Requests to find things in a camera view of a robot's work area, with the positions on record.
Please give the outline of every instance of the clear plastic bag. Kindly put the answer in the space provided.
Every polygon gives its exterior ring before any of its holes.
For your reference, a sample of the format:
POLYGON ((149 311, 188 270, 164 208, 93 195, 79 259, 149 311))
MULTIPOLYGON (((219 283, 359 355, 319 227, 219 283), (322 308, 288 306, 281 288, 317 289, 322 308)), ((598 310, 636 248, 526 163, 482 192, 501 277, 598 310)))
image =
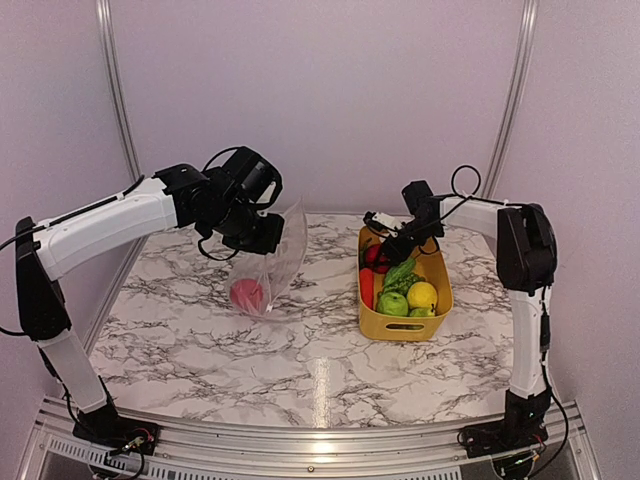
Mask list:
POLYGON ((302 199, 283 215, 282 239, 274 254, 246 255, 233 263, 226 291, 243 313, 266 317, 296 278, 307 252, 307 217, 302 199))

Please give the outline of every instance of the lemon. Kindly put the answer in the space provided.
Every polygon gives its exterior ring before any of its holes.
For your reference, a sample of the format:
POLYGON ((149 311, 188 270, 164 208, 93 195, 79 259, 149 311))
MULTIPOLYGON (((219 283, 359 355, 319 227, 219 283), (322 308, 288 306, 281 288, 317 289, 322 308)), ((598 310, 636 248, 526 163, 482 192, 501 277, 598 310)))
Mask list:
POLYGON ((417 282, 411 285, 407 300, 411 309, 433 308, 438 303, 438 291, 429 282, 417 282))

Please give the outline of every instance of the white wall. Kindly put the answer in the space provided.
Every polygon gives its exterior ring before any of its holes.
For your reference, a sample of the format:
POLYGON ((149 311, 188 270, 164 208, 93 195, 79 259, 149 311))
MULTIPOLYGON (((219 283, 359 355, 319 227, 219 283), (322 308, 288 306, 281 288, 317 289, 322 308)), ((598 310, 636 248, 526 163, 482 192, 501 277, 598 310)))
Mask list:
POLYGON ((400 191, 486 170, 523 2, 113 2, 140 163, 203 165, 248 144, 283 173, 281 205, 406 211, 400 191))
MULTIPOLYGON (((15 223, 65 213, 128 185, 93 0, 0 6, 0 241, 15 223)), ((63 279, 80 335, 124 250, 63 279)), ((0 255, 0 322, 19 329, 14 250, 0 255)), ((15 478, 27 435, 53 382, 35 346, 0 335, 0 478, 15 478)))
POLYGON ((547 210, 556 383, 603 478, 638 478, 640 3, 541 2, 534 48, 496 196, 547 210))

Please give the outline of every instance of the marble table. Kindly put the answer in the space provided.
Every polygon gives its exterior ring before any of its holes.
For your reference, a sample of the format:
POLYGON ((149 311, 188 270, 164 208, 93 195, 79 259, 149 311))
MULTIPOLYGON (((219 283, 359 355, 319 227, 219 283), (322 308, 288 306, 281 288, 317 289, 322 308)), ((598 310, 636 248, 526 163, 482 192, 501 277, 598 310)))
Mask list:
MULTIPOLYGON (((196 249, 191 229, 152 236, 91 360, 122 407, 204 421, 369 427, 503 410, 512 365, 509 301, 477 234, 441 240, 455 306, 424 343, 358 328, 353 215, 308 215, 307 256, 272 318, 236 312, 233 261, 196 249)), ((222 255, 223 247, 213 253, 222 255)))

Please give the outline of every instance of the plastic container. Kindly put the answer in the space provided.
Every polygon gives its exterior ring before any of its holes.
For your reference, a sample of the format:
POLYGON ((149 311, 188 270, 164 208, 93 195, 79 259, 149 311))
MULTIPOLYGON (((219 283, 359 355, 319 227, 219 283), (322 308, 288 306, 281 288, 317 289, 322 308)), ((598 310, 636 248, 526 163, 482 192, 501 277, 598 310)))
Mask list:
MULTIPOLYGON (((366 227, 360 230, 358 236, 358 251, 367 243, 368 246, 380 243, 379 238, 366 227)), ((422 247, 425 252, 436 249, 433 239, 429 239, 422 247)), ((358 280, 358 301, 360 303, 360 330, 365 337, 372 340, 390 340, 396 342, 424 342, 436 333, 447 314, 453 307, 453 292, 449 282, 449 274, 444 264, 442 253, 420 255, 416 248, 411 254, 416 259, 414 272, 424 277, 438 291, 438 305, 435 317, 393 317, 371 310, 362 301, 360 295, 360 280, 358 280)), ((374 309, 378 302, 378 292, 382 290, 384 274, 375 274, 374 278, 374 309)))

